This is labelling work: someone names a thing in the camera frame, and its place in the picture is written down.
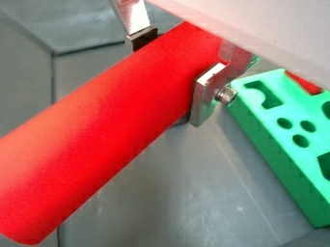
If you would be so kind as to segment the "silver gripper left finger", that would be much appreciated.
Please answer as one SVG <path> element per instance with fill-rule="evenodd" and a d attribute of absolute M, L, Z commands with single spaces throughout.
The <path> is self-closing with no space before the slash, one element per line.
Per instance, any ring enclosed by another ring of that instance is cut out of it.
<path fill-rule="evenodd" d="M 115 16 L 126 31 L 126 46 L 135 52 L 158 38 L 151 25 L 144 0 L 108 0 Z"/>

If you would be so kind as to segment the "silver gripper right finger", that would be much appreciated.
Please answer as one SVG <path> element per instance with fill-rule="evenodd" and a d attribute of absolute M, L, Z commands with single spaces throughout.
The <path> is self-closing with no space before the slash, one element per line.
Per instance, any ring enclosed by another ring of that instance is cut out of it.
<path fill-rule="evenodd" d="M 190 124 L 199 127 L 214 112 L 218 102 L 228 105 L 237 91 L 228 86 L 261 61 L 261 58 L 230 43 L 219 46 L 220 61 L 210 67 L 195 80 L 195 90 L 190 112 Z"/>

